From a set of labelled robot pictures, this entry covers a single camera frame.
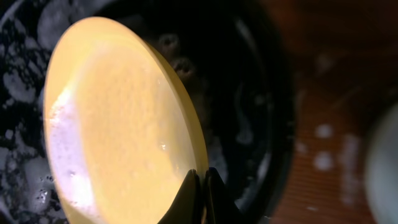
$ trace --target black bowl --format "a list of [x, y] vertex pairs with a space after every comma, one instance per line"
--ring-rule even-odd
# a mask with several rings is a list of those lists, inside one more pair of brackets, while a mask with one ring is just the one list
[[[39, 203], [45, 208], [32, 211], [36, 197], [31, 194], [37, 186], [32, 186], [26, 171], [29, 161], [46, 158], [40, 90], [56, 41], [68, 26], [83, 17], [118, 20], [132, 15], [139, 15], [149, 28], [132, 28], [140, 36], [179, 36], [181, 54], [195, 64], [198, 76], [208, 82], [205, 94], [211, 98], [210, 127], [220, 140], [228, 166], [226, 186], [230, 196], [248, 223], [271, 215], [282, 194], [292, 157], [293, 98], [279, 37], [257, 3], [1, 1], [0, 11], [0, 133], [12, 131], [12, 135], [8, 131], [8, 136], [0, 137], [0, 147], [8, 149], [2, 150], [6, 165], [4, 170], [0, 167], [1, 178], [12, 185], [0, 185], [0, 203], [9, 208], [8, 218], [35, 223], [43, 217], [56, 220], [52, 213], [59, 212], [55, 190], [46, 181], [39, 184], [40, 190], [48, 192]], [[45, 168], [35, 178], [49, 177], [48, 165], [40, 166]]]

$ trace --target pale yellow slice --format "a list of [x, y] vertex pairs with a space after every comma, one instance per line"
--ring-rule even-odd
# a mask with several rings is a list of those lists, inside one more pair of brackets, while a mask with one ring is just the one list
[[205, 143], [187, 92], [121, 24], [92, 17], [69, 28], [44, 98], [47, 152], [72, 223], [157, 223], [188, 170], [203, 180]]

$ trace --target wooden table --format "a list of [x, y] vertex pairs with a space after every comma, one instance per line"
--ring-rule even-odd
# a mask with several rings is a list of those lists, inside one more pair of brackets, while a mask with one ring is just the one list
[[398, 1], [260, 0], [294, 71], [297, 143], [272, 224], [375, 223], [366, 136], [398, 100]]

